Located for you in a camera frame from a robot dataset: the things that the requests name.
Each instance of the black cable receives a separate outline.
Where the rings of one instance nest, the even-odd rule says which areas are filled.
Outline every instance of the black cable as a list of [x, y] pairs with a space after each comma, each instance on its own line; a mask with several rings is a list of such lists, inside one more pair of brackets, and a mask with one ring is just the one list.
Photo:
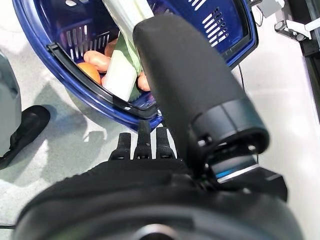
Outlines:
[[246, 92], [246, 89], [245, 89], [245, 81], [244, 81], [244, 75], [242, 74], [242, 69], [241, 69], [240, 64], [238, 64], [238, 67], [239, 67], [240, 75], [241, 75], [242, 88], [243, 88], [243, 91], [244, 91], [244, 92]]
[[0, 229], [14, 230], [16, 229], [16, 225], [0, 225]]

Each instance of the basket slot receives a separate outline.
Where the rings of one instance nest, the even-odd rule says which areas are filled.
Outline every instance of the basket slot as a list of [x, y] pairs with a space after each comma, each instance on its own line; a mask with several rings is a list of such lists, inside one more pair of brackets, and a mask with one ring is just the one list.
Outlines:
[[198, 11], [206, 1], [207, 0], [188, 0], [191, 6], [194, 7], [194, 11]]
[[202, 24], [212, 47], [215, 47], [229, 36], [226, 22], [219, 7], [215, 8], [202, 21]]

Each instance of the black cylindrical handle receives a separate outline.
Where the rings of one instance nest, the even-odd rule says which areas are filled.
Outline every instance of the black cylindrical handle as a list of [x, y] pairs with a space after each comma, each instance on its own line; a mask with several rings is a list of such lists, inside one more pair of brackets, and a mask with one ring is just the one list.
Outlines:
[[[183, 18], [168, 14], [147, 19], [135, 27], [133, 40], [151, 92], [180, 156], [186, 159], [188, 134], [198, 117], [214, 107], [248, 98], [218, 52]], [[217, 139], [223, 140], [223, 129], [218, 131], [222, 135]]]

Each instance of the metal bracket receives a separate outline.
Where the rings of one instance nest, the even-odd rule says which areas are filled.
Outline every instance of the metal bracket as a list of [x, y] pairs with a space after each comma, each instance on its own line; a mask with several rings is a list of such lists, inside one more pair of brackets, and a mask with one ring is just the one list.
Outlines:
[[320, 28], [320, 18], [309, 22], [308, 24], [302, 24], [296, 21], [286, 20], [280, 21], [274, 25], [274, 30], [291, 39], [301, 42], [306, 38], [312, 39], [311, 31]]

